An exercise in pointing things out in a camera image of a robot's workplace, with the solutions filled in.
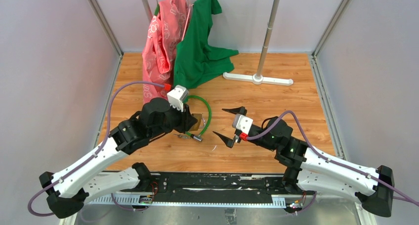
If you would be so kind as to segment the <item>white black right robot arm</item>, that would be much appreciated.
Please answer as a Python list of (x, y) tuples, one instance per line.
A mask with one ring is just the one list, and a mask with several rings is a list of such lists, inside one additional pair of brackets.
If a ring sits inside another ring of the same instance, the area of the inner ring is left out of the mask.
[(286, 170), (283, 190), (288, 194), (314, 191), (339, 196), (361, 205), (366, 211), (389, 218), (392, 215), (394, 176), (390, 167), (361, 166), (332, 156), (314, 147), (307, 138), (294, 137), (283, 114), (266, 119), (261, 126), (246, 116), (245, 107), (226, 109), (234, 114), (234, 137), (217, 136), (229, 148), (241, 141), (275, 152)]

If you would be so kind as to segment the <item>brass padlock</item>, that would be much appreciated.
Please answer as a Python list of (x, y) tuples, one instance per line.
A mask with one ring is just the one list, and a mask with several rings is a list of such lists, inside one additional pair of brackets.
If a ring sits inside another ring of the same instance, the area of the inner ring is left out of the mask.
[(206, 126), (206, 120), (202, 114), (194, 113), (192, 116), (197, 120), (197, 122), (191, 127), (191, 131), (200, 131), (203, 130)]

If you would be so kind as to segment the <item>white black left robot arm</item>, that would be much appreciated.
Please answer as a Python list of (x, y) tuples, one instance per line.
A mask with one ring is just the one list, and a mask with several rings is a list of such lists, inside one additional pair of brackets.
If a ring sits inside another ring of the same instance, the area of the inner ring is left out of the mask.
[(152, 176), (144, 163), (134, 163), (115, 175), (99, 177), (98, 174), (150, 142), (172, 131), (185, 133), (199, 122), (190, 113), (188, 105), (178, 110), (163, 98), (154, 98), (144, 104), (140, 111), (120, 122), (96, 149), (77, 162), (60, 172), (40, 175), (52, 214), (60, 219), (69, 217), (86, 203), (118, 190), (147, 191)]

